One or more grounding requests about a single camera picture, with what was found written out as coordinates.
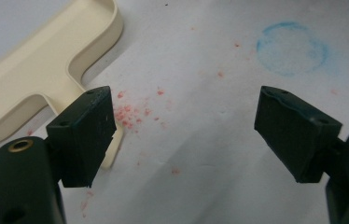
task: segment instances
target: red speck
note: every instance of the red speck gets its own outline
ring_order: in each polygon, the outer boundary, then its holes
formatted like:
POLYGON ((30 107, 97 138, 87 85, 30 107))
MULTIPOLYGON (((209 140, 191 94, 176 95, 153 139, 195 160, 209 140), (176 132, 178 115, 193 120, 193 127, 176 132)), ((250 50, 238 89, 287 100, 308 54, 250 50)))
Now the red speck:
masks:
POLYGON ((87 191, 87 196, 90 196, 90 197, 92 197, 94 194, 93 194, 93 192, 92 191, 90 191, 90 190, 88 190, 87 191))
POLYGON ((146 110, 145 110, 145 116, 148 116, 150 113, 151 113, 151 110, 148 109, 148 108, 146 108, 146 110))
POLYGON ((172 175, 180 175, 180 170, 178 168, 172 168, 172 175))
POLYGON ((85 208, 87 208, 87 206, 88 206, 88 200, 81 202, 81 206, 80 206, 81 211, 84 211, 85 208))
POLYGON ((125 111, 126 112, 130 112, 132 110, 132 106, 131 105, 125 105, 125 111))
POLYGON ((122 97, 124 97, 124 91, 120 91, 119 94, 117 95, 117 97, 120 99, 122 97))
POLYGON ((166 109, 168 111, 171 111, 172 110, 172 100, 167 100, 166 101, 166 109))
POLYGON ((165 91, 163 89, 158 89, 157 94, 158 95, 163 95, 165 91))
POLYGON ((331 92, 332 94, 334 94, 334 95, 338 95, 337 90, 331 90, 330 92, 331 92))
POLYGON ((165 122, 161 122, 161 127, 162 127, 162 129, 166 129, 167 128, 166 123, 165 122))

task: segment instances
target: white surface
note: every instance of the white surface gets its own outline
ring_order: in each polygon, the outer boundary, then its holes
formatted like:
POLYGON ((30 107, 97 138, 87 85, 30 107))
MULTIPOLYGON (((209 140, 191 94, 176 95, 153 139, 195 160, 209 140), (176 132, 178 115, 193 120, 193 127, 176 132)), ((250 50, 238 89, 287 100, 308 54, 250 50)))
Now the white surface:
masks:
POLYGON ((110 85, 133 126, 91 189, 63 190, 68 223, 328 223, 327 178, 296 184, 253 123, 259 88, 271 85, 342 122, 347 137, 349 1, 118 3, 124 33, 84 80, 110 85), (302 29, 266 30, 290 21, 302 29), (267 39, 289 53, 257 53, 267 39))

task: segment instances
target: red crumbs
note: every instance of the red crumbs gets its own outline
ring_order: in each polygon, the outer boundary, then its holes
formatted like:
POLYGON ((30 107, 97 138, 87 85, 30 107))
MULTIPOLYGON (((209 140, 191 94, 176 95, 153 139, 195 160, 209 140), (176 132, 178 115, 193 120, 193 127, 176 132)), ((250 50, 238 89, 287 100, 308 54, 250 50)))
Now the red crumbs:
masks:
MULTIPOLYGON (((150 97, 141 98, 137 105, 124 104, 127 102, 128 94, 124 94, 126 91, 120 91, 118 98, 120 99, 114 106, 114 117, 122 124, 122 126, 132 133, 139 133, 139 127, 144 121, 148 120, 148 116, 153 115, 153 111, 149 107, 150 97)), ((162 100, 162 103, 166 111, 172 110, 172 100, 167 97, 161 97, 165 93, 165 90, 158 87, 157 96, 162 100)), ((151 120, 161 120, 160 117, 152 117, 151 120)), ((166 129, 166 122, 157 123, 162 129, 166 129)))

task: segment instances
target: pink particle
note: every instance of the pink particle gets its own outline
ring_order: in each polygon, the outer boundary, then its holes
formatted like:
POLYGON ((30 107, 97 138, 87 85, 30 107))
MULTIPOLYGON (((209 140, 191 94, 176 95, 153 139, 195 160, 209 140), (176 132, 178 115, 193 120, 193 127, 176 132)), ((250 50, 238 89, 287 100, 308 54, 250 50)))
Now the pink particle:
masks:
POLYGON ((117 97, 120 99, 122 97, 124 97, 124 91, 120 91, 119 94, 117 95, 117 97))
POLYGON ((337 90, 331 90, 330 92, 331 92, 332 94, 334 94, 334 95, 338 95, 337 90))
POLYGON ((115 114, 115 117, 117 120, 123 120, 125 119, 125 116, 122 114, 122 113, 116 113, 115 114))
POLYGON ((167 128, 166 123, 165 122, 161 122, 161 127, 162 127, 162 129, 166 129, 167 128))
POLYGON ((92 197, 94 194, 93 194, 93 192, 92 191, 90 191, 90 190, 88 190, 88 192, 87 192, 87 196, 90 196, 90 197, 92 197))
POLYGON ((151 110, 148 109, 148 108, 146 108, 146 110, 145 110, 145 116, 148 116, 150 113, 151 113, 151 110))
POLYGON ((157 94, 158 95, 163 95, 165 91, 163 89, 158 89, 157 94))
POLYGON ((180 175, 180 170, 178 168, 172 168, 172 175, 180 175))
POLYGON ((80 206, 81 211, 84 211, 87 208, 87 206, 88 206, 88 201, 81 202, 81 206, 80 206))
POLYGON ((131 105, 125 105, 125 111, 126 112, 130 112, 132 110, 132 106, 131 105))

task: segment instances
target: blue circle stain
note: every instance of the blue circle stain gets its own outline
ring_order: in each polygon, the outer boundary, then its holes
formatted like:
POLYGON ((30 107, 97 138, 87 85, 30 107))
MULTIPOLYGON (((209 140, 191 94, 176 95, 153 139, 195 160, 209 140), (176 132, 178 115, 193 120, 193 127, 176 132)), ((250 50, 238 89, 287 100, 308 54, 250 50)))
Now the blue circle stain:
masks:
POLYGON ((262 33, 257 43, 258 60, 276 74, 292 77, 311 73, 327 59, 327 46, 296 22, 281 22, 262 33))

